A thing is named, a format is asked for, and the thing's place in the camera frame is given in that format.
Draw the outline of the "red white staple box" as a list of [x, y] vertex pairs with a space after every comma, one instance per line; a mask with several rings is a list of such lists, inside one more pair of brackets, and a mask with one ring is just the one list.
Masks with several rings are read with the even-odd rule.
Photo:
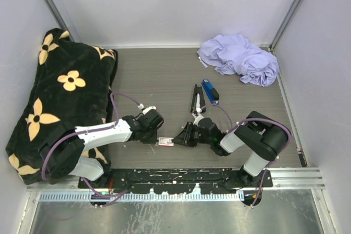
[[173, 138], [159, 137], [158, 145], [164, 146], [164, 147], [173, 147], [174, 146]]

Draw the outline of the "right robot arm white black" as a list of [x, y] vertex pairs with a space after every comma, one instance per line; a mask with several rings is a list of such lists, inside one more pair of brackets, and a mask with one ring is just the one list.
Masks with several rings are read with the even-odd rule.
[[260, 180], [260, 173], [277, 158], [291, 141], [291, 131], [283, 124], [252, 111], [228, 132], [222, 132], [210, 119], [198, 116], [172, 139], [177, 145], [195, 147], [207, 144], [219, 156], [228, 156], [247, 146], [251, 154], [241, 167], [241, 182], [252, 187]]

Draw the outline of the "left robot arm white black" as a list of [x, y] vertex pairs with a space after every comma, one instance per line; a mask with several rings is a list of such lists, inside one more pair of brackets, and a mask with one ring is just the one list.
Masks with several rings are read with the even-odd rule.
[[90, 127], [62, 124], [38, 148], [43, 159], [42, 179], [55, 181], [74, 175], [103, 188], [110, 181], [110, 175], [102, 165], [103, 159], [89, 158], [83, 153], [116, 142], [153, 144], [163, 123], [163, 117], [152, 106], [143, 109], [137, 116], [124, 116], [116, 122]]

